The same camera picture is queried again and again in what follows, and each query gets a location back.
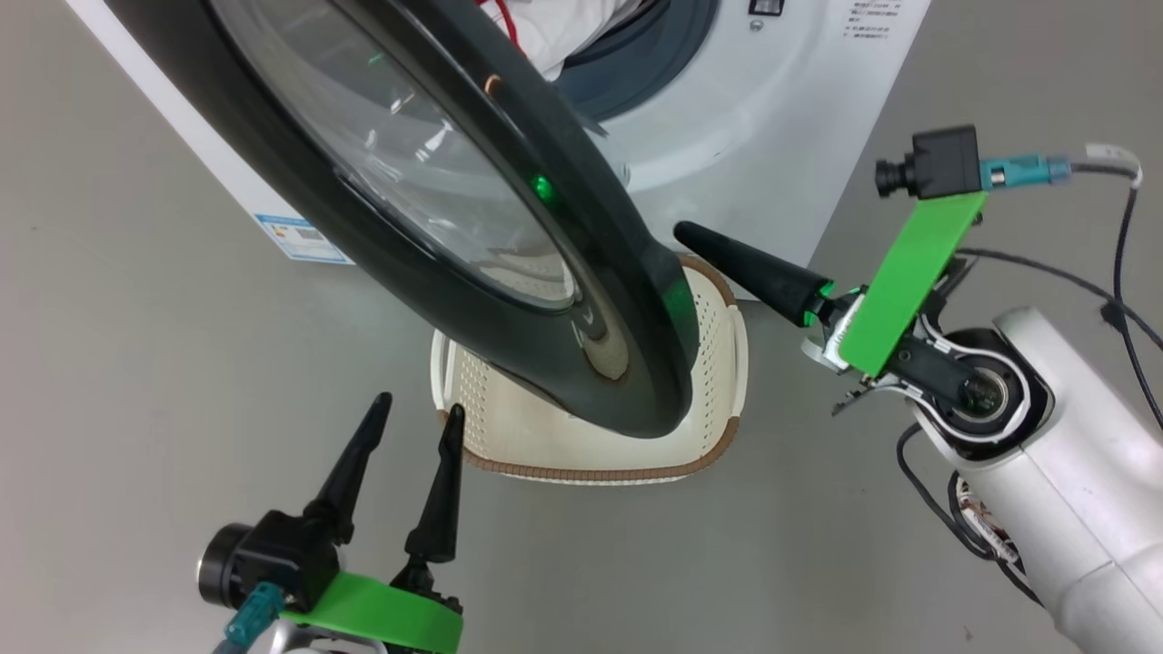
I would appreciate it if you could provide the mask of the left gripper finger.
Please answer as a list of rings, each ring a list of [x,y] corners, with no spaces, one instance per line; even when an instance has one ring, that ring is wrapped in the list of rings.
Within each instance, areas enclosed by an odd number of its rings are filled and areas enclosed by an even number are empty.
[[[314,500],[304,509],[304,517],[323,523],[331,543],[348,545],[354,538],[356,509],[369,458],[381,443],[383,431],[392,408],[392,394],[381,392],[373,399],[361,426],[351,438]]]
[[[440,463],[433,476],[424,509],[404,550],[424,563],[443,564],[456,559],[461,535],[462,431],[465,412],[461,405],[449,410],[438,442]]]

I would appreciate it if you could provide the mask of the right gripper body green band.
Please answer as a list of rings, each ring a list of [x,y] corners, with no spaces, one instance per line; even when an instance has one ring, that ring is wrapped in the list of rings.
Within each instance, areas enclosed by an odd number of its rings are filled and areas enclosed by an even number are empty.
[[[939,336],[914,334],[916,319],[989,196],[970,192],[915,202],[866,289],[832,299],[832,325],[822,341],[801,351],[834,374],[868,381],[893,376],[914,397],[930,397],[970,414],[989,412],[989,381],[954,357]]]

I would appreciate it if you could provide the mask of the grey rubber door gasket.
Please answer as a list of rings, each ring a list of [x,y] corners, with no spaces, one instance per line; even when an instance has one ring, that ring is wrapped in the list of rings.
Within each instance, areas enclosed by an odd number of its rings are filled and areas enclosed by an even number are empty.
[[[566,58],[552,86],[582,116],[602,121],[645,104],[701,50],[721,0],[643,0],[632,16]]]

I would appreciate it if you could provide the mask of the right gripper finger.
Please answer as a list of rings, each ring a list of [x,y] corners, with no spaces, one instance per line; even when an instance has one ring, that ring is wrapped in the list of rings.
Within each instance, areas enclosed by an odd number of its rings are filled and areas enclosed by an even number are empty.
[[[790,324],[832,325],[832,279],[692,221],[676,223],[675,236]]]

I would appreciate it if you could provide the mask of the white garment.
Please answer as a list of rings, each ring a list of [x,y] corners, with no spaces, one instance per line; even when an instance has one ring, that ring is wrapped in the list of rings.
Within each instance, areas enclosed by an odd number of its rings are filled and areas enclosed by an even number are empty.
[[[571,55],[626,24],[652,0],[476,0],[512,45],[547,80]]]

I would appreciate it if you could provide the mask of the blue energy label sticker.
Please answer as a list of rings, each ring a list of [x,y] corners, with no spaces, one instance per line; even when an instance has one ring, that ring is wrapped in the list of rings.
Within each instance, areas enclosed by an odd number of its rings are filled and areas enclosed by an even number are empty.
[[[262,232],[294,261],[354,265],[354,261],[302,218],[258,213],[254,216]]]

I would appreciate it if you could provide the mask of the cream perforated basket brown rim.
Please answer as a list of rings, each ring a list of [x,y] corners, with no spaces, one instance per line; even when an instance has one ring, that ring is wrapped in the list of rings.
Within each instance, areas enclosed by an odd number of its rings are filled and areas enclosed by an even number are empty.
[[[464,458],[513,479],[636,486],[705,471],[739,434],[749,381],[749,339],[739,298],[713,266],[682,255],[694,296],[701,351],[693,399],[677,431],[638,440],[602,431],[505,381],[443,332],[431,337],[431,398],[440,420],[465,410]]]

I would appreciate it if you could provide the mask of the white front-load washing machine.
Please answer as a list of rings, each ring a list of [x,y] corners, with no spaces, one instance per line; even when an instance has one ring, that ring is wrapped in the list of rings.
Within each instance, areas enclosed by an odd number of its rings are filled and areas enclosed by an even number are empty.
[[[692,221],[805,264],[932,3],[904,1],[889,40],[859,41],[842,34],[851,0],[786,0],[778,17],[721,0],[701,50],[651,100],[602,123],[577,115],[668,247]]]

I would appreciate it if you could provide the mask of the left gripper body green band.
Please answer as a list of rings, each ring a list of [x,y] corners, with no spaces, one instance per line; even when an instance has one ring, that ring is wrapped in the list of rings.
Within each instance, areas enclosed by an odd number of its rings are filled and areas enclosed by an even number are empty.
[[[342,571],[309,613],[284,611],[281,654],[342,654],[323,641],[373,654],[457,654],[462,606],[433,587],[431,568],[408,561],[390,583]]]

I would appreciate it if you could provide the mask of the black round glass washer door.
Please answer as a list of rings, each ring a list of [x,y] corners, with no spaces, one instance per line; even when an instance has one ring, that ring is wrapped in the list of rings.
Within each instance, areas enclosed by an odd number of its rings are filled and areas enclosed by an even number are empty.
[[[545,401],[638,439],[692,401],[676,253],[473,0],[104,0],[354,265]]]

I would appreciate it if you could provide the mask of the printed text label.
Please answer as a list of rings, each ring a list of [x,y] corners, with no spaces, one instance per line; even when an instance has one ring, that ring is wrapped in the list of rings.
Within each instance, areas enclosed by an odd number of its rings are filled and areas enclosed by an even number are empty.
[[[851,0],[847,5],[843,36],[849,40],[889,40],[904,8],[904,0]]]

